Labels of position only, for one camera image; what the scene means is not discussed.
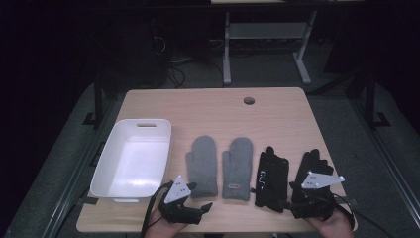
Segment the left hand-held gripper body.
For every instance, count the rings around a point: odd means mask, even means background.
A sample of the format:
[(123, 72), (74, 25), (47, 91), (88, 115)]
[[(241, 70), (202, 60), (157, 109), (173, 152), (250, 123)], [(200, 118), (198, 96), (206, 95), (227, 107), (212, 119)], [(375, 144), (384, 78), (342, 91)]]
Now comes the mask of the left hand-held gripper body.
[(199, 224), (203, 210), (186, 207), (184, 202), (191, 194), (191, 189), (182, 176), (178, 176), (163, 195), (158, 210), (169, 223)]

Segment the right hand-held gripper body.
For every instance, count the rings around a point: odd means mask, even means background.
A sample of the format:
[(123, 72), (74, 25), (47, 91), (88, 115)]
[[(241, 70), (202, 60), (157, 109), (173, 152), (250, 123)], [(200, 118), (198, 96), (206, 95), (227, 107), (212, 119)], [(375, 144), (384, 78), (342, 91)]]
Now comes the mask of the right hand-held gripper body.
[[(345, 180), (343, 176), (328, 176), (309, 173), (309, 176), (302, 185), (303, 188), (322, 188), (341, 183)], [(330, 198), (313, 197), (308, 203), (293, 204), (292, 214), (296, 219), (322, 217), (328, 219), (336, 204), (331, 192)]]

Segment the plain grey mitten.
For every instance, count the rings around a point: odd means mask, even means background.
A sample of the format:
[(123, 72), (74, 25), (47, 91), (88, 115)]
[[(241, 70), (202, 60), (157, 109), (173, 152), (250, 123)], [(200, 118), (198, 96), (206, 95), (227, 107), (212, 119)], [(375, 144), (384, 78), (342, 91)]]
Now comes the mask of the plain grey mitten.
[(188, 180), (196, 183), (192, 198), (218, 195), (216, 146), (210, 136), (195, 139), (191, 151), (185, 155)]

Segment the black glove white print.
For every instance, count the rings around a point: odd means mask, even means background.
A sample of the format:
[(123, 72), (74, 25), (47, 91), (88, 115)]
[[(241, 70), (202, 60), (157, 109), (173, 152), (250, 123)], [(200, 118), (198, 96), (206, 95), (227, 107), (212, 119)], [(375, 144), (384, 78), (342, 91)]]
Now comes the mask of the black glove white print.
[[(326, 160), (320, 158), (318, 149), (306, 152), (301, 160), (295, 181), (302, 185), (309, 176), (309, 173), (322, 174), (331, 176), (334, 169), (328, 164)], [(327, 185), (322, 188), (303, 188), (299, 193), (293, 192), (291, 201), (293, 204), (308, 203), (313, 197), (330, 198), (331, 191)]]
[(256, 195), (256, 207), (283, 212), (287, 200), (288, 172), (288, 159), (279, 157), (273, 147), (268, 146), (260, 154), (256, 187), (252, 189)]

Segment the grey mitten with label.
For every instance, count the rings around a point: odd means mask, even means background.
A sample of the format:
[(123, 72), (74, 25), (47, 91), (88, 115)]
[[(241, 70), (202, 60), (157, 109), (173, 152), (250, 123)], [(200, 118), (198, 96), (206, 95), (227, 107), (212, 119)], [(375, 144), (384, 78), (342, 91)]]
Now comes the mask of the grey mitten with label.
[(224, 199), (250, 200), (254, 146), (250, 139), (239, 137), (222, 153)]

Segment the white plastic bin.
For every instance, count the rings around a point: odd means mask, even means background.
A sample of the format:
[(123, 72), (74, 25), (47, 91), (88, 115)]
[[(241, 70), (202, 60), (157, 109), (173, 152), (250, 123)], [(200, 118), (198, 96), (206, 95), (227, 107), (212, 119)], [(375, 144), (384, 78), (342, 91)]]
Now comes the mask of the white plastic bin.
[(138, 202), (161, 186), (171, 144), (165, 119), (124, 119), (111, 130), (97, 163), (90, 192), (116, 202)]

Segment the person's left hand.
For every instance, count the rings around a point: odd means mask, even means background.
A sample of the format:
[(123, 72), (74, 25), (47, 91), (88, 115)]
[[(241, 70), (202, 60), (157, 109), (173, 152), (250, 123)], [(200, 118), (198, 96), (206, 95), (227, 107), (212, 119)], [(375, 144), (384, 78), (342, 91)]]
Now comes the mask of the person's left hand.
[(144, 238), (173, 238), (186, 227), (184, 223), (169, 223), (156, 208), (150, 216), (150, 222)]

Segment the person's right hand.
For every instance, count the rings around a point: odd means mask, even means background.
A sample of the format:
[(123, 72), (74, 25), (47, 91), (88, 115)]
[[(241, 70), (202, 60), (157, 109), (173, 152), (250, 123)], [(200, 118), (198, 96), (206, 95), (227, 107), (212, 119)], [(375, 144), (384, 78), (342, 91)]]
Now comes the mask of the person's right hand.
[(323, 238), (354, 238), (350, 221), (343, 212), (337, 209), (325, 221), (321, 218), (306, 218), (305, 221)]

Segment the black metal stand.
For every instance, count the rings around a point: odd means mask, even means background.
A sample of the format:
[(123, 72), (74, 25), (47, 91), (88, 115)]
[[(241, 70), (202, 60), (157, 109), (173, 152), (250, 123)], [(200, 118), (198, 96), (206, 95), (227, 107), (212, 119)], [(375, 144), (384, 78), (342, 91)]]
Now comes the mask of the black metal stand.
[(91, 125), (94, 129), (97, 129), (103, 119), (102, 115), (102, 87), (100, 73), (97, 72), (93, 81), (94, 90), (94, 111), (86, 114), (83, 125)]
[(375, 80), (370, 72), (366, 80), (366, 99), (365, 99), (365, 120), (372, 130), (378, 127), (389, 127), (390, 123), (386, 116), (374, 109), (375, 106)]

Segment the aluminium frame rail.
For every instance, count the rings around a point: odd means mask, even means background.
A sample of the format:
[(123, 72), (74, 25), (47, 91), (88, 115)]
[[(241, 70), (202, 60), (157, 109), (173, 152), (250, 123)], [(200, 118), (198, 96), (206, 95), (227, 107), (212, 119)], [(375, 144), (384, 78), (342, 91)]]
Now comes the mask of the aluminium frame rail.
[(98, 126), (84, 122), (94, 110), (91, 104), (78, 105), (52, 151), (52, 165), (48, 168), (50, 181), (59, 182), (57, 199), (48, 216), (42, 238), (56, 238), (71, 217), (74, 209), (83, 205), (90, 187), (95, 165), (121, 107), (121, 100), (105, 99), (103, 119)]
[(401, 199), (403, 200), (406, 209), (410, 213), (413, 221), (416, 226), (420, 229), (420, 200), (415, 197), (414, 192), (407, 183), (405, 177), (403, 176), (401, 170), (397, 167), (397, 164), (394, 161), (394, 157), (391, 152), (386, 148), (383, 140), (380, 138), (376, 127), (369, 123), (365, 115), (365, 109), (357, 101), (351, 101), (350, 104), (354, 109), (359, 121), (365, 128), (368, 136), (372, 140), (374, 147), (380, 154), (385, 167), (391, 177), (392, 182), (396, 190), (398, 191)]

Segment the grey metal desk frame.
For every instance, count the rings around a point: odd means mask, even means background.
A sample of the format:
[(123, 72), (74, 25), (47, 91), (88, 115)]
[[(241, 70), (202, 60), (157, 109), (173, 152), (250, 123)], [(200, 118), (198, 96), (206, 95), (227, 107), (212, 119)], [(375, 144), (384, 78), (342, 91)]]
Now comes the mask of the grey metal desk frame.
[(225, 14), (224, 53), (222, 60), (223, 84), (232, 83), (230, 64), (231, 40), (301, 40), (301, 46), (294, 52), (293, 59), (304, 84), (312, 82), (303, 57), (312, 33), (317, 11), (312, 11), (306, 22), (291, 23), (232, 23), (230, 13)]

